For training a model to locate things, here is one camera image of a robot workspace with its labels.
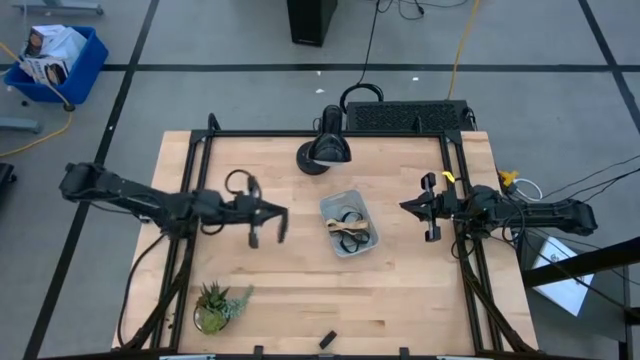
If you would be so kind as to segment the white cardboard box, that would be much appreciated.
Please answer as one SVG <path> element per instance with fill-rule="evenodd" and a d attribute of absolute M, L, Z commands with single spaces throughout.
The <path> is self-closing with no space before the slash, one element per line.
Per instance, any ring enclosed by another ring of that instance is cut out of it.
<path fill-rule="evenodd" d="M 62 85 L 86 43 L 87 38 L 73 27 L 32 26 L 22 60 L 36 83 Z"/>

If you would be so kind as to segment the succulent plant in glass pot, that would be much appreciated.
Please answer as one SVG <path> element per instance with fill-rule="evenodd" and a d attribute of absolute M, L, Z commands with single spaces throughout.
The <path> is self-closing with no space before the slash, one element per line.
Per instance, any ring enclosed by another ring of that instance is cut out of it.
<path fill-rule="evenodd" d="M 254 286 L 249 285 L 237 298 L 228 298 L 230 288 L 223 288 L 217 281 L 204 284 L 196 301 L 193 321 L 196 328 L 205 335 L 216 335 L 223 330 L 232 319 L 244 314 Z"/>

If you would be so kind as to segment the black beam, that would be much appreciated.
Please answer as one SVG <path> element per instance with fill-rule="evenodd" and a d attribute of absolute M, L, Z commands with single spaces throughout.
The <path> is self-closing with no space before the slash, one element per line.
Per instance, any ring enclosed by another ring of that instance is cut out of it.
<path fill-rule="evenodd" d="M 522 273 L 526 287 L 537 287 L 640 263 L 640 236 L 562 261 L 553 262 L 550 258 L 545 260 L 547 265 Z"/>

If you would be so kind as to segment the grey metal foot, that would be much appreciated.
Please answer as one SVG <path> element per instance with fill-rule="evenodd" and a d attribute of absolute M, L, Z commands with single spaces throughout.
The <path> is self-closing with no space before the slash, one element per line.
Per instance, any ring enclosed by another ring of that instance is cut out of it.
<path fill-rule="evenodd" d="M 29 10 L 54 12 L 54 11 L 84 11 L 90 14 L 102 16 L 103 7 L 95 0 L 9 0 L 14 8 L 23 13 Z"/>
<path fill-rule="evenodd" d="M 40 123 L 36 120 L 0 116 L 0 130 L 23 131 L 38 134 L 41 132 L 41 129 Z"/>

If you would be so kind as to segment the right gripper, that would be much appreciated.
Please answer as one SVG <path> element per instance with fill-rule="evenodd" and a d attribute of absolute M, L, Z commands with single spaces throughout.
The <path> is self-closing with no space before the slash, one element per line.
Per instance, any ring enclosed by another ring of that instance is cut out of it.
<path fill-rule="evenodd" d="M 441 228 L 436 224 L 436 220 L 450 219 L 450 217 L 442 217 L 440 210 L 441 196 L 435 194 L 434 187 L 436 185 L 436 174 L 427 173 L 421 180 L 423 188 L 426 190 L 426 197 L 419 196 L 416 199 L 407 200 L 400 203 L 403 210 L 409 212 L 418 218 L 419 221 L 428 221 L 430 223 L 429 230 L 426 234 L 427 242 L 435 242 L 441 239 Z"/>

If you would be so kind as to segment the blue plastic tub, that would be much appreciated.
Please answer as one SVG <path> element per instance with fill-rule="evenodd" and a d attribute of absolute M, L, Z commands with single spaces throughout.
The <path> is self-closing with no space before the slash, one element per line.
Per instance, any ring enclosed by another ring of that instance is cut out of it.
<path fill-rule="evenodd" d="M 109 51 L 99 39 L 94 28 L 69 27 L 73 27 L 85 36 L 87 43 L 75 62 L 68 79 L 62 85 L 36 83 L 30 72 L 26 71 L 22 53 L 9 69 L 5 83 L 35 102 L 61 103 L 68 101 L 73 105 L 84 103 L 105 64 Z"/>

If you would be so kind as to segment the black perforated computer case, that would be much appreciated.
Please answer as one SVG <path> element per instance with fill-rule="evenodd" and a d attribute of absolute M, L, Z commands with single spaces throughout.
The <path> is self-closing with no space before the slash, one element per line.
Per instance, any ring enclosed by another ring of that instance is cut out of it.
<path fill-rule="evenodd" d="M 346 115 L 354 131 L 474 131 L 473 110 L 464 100 L 351 102 Z"/>

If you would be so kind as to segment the black rubber band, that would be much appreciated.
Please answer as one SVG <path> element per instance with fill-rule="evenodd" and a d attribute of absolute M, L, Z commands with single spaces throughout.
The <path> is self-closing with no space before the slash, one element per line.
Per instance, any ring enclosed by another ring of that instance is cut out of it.
<path fill-rule="evenodd" d="M 357 220 L 365 220 L 364 216 L 357 211 L 348 211 L 341 217 L 343 222 L 354 222 Z M 350 235 L 344 232 L 338 232 L 339 245 L 343 251 L 348 254 L 354 254 L 360 250 L 361 247 L 367 245 L 370 241 L 369 228 L 367 233 L 357 233 Z"/>

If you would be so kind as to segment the black aluminium table frame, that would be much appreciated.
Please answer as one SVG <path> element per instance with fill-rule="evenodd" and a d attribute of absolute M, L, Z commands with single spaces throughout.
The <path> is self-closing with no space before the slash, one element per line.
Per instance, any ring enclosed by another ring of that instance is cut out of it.
<path fill-rule="evenodd" d="M 341 130 L 341 116 L 331 114 L 324 115 L 318 134 L 314 140 L 300 146 L 296 155 L 296 161 L 301 171 L 307 174 L 321 174 L 329 167 L 346 163 L 351 160 L 351 150 Z M 180 192 L 171 194 L 168 200 L 162 200 L 150 191 L 144 191 L 140 195 L 143 199 L 150 199 L 149 211 L 142 209 L 143 203 L 137 201 L 137 196 L 129 199 L 133 202 L 131 212 L 143 215 L 153 220 L 161 229 L 161 235 L 174 240 L 182 238 L 191 239 L 195 236 L 196 226 L 216 225 L 223 229 L 226 225 L 248 224 L 250 226 L 249 245 L 252 248 L 258 246 L 255 228 L 265 221 L 280 216 L 282 218 L 278 240 L 282 242 L 288 227 L 288 210 L 268 203 L 262 199 L 262 192 L 258 182 L 252 174 L 248 174 L 248 191 L 236 191 L 235 199 L 226 203 L 215 191 L 197 190 L 195 192 Z M 458 218 L 462 210 L 470 208 L 469 201 L 462 202 L 456 197 L 454 190 L 447 190 L 440 195 L 434 195 L 430 190 L 435 184 L 435 175 L 430 173 L 422 180 L 425 192 L 417 199 L 404 202 L 401 207 L 418 217 L 422 221 L 435 221 L 437 218 Z M 156 323 L 179 290 L 186 285 L 187 277 L 191 271 L 193 250 L 189 248 L 185 253 L 185 259 L 181 268 L 167 290 L 163 291 L 158 305 L 149 315 L 146 322 L 137 330 L 133 338 L 120 344 L 120 348 L 139 349 L 146 342 Z M 460 258 L 462 275 L 465 285 L 473 290 L 475 295 L 483 302 L 488 316 L 514 351 L 532 353 L 534 349 L 526 344 L 494 304 L 490 292 L 483 288 L 480 280 L 474 275 L 471 266 L 464 258 Z"/>

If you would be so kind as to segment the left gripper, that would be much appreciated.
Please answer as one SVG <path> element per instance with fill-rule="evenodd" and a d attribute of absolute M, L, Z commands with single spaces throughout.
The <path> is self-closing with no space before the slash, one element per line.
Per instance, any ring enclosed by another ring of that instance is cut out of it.
<path fill-rule="evenodd" d="M 249 246 L 252 249 L 259 248 L 257 231 L 259 225 L 269 220 L 279 218 L 277 241 L 283 243 L 289 226 L 289 210 L 287 207 L 263 201 L 251 194 L 237 194 L 232 201 L 231 219 L 233 221 L 253 221 L 250 224 Z"/>

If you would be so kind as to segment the white sheet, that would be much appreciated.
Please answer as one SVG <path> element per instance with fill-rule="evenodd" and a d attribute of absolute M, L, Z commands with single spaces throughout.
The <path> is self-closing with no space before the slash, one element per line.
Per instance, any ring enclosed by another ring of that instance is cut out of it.
<path fill-rule="evenodd" d="M 577 253 L 561 243 L 555 237 L 547 237 L 539 250 L 539 254 L 533 262 L 533 269 L 560 262 L 577 256 Z M 572 277 L 553 283 L 539 285 L 535 290 L 563 310 L 577 317 L 585 302 L 588 285 L 594 278 L 593 274 L 579 276 L 577 280 Z"/>

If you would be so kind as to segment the black desk lamp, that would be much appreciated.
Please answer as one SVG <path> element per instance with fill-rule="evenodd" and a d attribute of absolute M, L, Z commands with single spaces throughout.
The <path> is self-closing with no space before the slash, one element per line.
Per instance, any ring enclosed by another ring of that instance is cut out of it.
<path fill-rule="evenodd" d="M 321 175 L 332 166 L 352 161 L 351 148 L 342 134 L 343 112 L 337 105 L 324 108 L 317 136 L 303 143 L 296 153 L 298 168 L 307 175 Z"/>

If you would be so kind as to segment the black computer tower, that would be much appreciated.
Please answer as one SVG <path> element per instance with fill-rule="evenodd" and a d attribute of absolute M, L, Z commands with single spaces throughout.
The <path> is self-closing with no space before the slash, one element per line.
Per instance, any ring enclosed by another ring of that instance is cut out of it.
<path fill-rule="evenodd" d="M 338 0 L 286 0 L 291 40 L 322 47 Z"/>

